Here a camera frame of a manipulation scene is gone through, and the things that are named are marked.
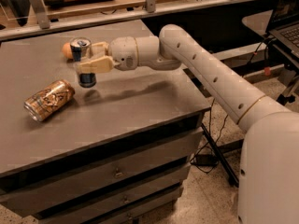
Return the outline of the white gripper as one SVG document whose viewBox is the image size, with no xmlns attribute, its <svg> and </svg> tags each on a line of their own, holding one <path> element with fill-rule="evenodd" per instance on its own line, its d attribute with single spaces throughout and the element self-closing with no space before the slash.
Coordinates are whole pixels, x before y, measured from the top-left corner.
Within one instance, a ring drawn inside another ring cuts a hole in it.
<svg viewBox="0 0 299 224">
<path fill-rule="evenodd" d="M 138 62 L 136 41 L 126 36 L 116 38 L 110 44 L 105 41 L 92 43 L 92 57 L 97 59 L 78 64 L 77 70 L 81 74 L 108 73 L 114 67 L 121 71 L 135 70 Z"/>
</svg>

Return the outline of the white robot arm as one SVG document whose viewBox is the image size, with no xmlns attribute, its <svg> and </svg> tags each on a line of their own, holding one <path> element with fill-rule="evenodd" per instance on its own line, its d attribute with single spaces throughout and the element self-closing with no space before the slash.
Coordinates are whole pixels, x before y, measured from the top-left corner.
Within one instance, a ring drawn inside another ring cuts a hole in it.
<svg viewBox="0 0 299 224">
<path fill-rule="evenodd" d="M 182 28 L 168 24 L 157 36 L 79 43 L 79 74 L 185 64 L 245 132 L 238 189 L 239 224 L 299 224 L 299 114 L 274 101 L 203 49 Z"/>
</svg>

